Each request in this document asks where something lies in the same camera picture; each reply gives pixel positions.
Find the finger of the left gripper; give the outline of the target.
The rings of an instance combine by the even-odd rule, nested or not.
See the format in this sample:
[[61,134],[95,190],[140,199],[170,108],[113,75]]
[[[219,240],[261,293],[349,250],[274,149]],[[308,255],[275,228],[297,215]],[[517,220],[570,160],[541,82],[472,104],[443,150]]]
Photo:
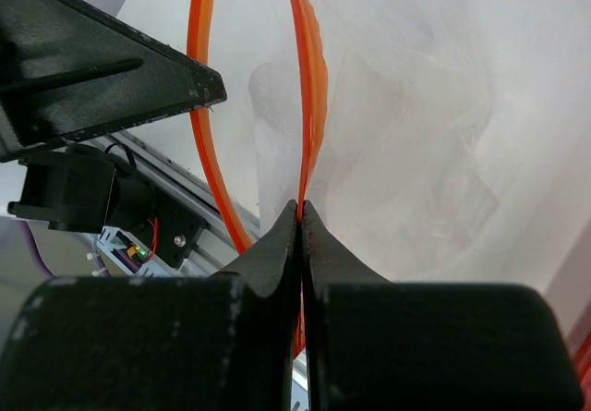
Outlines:
[[221,75],[83,0],[1,0],[1,159],[227,97]]

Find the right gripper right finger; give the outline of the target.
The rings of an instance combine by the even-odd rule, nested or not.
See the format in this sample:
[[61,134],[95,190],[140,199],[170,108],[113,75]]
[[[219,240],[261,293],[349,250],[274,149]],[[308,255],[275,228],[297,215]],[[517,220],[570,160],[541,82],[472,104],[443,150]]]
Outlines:
[[585,399],[545,299],[520,284],[401,283],[302,210],[314,410],[580,410]]

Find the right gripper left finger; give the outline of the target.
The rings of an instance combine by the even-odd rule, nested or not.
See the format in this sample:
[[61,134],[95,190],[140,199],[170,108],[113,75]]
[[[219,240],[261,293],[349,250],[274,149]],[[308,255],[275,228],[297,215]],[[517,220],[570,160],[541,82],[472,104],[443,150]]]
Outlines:
[[287,410],[298,310],[289,201],[209,277],[62,277],[36,288],[1,354],[5,410]]

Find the clear orange zip top bag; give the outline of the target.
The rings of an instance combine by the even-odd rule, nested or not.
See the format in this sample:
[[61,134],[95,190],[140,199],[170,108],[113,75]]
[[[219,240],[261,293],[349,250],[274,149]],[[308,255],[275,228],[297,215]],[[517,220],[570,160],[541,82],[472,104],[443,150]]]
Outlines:
[[393,281],[517,282],[590,327],[590,0],[189,0],[191,115],[236,251],[289,199]]

